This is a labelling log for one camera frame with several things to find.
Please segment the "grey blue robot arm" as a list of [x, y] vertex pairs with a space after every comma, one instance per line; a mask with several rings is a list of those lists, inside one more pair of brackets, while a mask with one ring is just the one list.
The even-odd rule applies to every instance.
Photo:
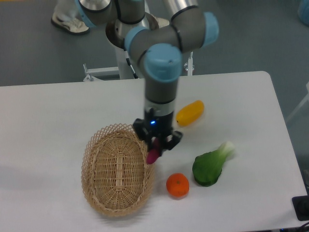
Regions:
[[182, 54], [217, 40], [217, 18], [202, 11], [195, 0], [167, 0], [169, 24], [149, 29], [141, 24], [146, 17], [142, 0], [78, 0], [76, 6], [89, 27], [125, 25], [124, 30], [114, 31], [115, 41], [145, 79], [144, 118], [136, 119], [133, 128], [147, 144], [147, 161], [153, 163], [183, 136], [172, 127]]

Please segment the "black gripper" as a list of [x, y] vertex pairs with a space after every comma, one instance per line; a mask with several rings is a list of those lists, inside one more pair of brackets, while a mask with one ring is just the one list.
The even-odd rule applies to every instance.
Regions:
[[144, 119], [135, 119], [133, 129], [137, 137], [147, 144], [148, 151], [154, 147], [153, 138], [158, 137], [159, 156], [162, 156], [166, 150], [172, 150], [181, 141], [183, 133], [173, 130], [174, 112], [163, 116], [156, 116], [155, 113], [153, 108], [145, 110]]

